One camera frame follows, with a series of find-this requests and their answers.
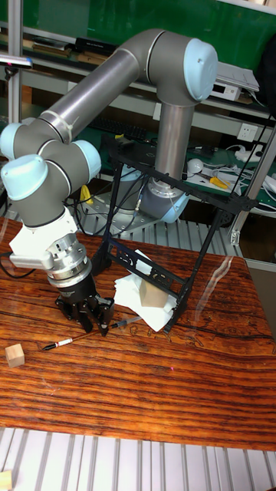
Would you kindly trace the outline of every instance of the electrical outlet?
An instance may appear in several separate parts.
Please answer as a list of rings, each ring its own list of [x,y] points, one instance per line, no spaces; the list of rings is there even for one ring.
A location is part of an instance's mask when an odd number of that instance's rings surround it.
[[[258,126],[252,126],[252,124],[242,123],[241,129],[237,136],[238,140],[253,141],[255,134],[257,133]]]

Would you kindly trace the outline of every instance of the green wall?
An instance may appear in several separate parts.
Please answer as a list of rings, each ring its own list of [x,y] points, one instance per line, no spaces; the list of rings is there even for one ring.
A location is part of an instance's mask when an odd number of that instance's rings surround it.
[[[7,5],[0,0],[2,21]],[[276,16],[216,0],[24,0],[24,25],[116,44],[164,28],[207,41],[220,61],[254,70],[276,32]]]

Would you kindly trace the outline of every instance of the power strip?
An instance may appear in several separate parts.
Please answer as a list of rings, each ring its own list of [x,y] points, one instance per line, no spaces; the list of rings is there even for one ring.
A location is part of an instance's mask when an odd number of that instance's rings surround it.
[[[273,177],[270,176],[266,176],[266,178],[264,179],[264,183],[266,183],[269,189],[276,194],[276,179],[273,179]]]
[[[257,145],[255,150],[254,150],[254,153],[252,154],[252,156],[249,160],[249,162],[258,162],[262,156],[262,149],[263,149],[263,145]],[[246,162],[250,154],[251,154],[251,151],[247,152],[245,150],[245,147],[241,146],[240,150],[235,152],[235,158],[237,160],[241,160],[242,162]]]

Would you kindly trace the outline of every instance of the metal floor grating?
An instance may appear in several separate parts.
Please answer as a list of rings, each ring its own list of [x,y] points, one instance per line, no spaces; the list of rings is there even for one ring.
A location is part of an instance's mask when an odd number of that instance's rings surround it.
[[[15,491],[265,491],[275,452],[0,428]]]

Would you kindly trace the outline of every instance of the light blue joint cap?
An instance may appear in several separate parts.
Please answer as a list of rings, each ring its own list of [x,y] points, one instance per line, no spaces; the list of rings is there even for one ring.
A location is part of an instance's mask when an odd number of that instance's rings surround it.
[[[24,155],[5,164],[1,178],[13,201],[28,198],[45,181],[48,165],[39,155]]]
[[[190,95],[196,101],[207,99],[212,92],[218,71],[216,50],[199,39],[191,39],[186,47],[183,69]]]
[[[97,149],[86,140],[78,140],[71,143],[71,145],[77,145],[85,156],[88,166],[89,178],[88,183],[93,179],[101,168],[100,154]]]
[[[13,160],[15,158],[15,134],[20,126],[21,123],[10,123],[8,126],[6,126],[6,128],[4,128],[0,136],[0,150],[9,160]]]
[[[189,196],[183,193],[180,198],[173,204],[172,208],[160,219],[162,222],[173,223],[175,222],[182,211],[184,210],[187,202],[189,201]]]

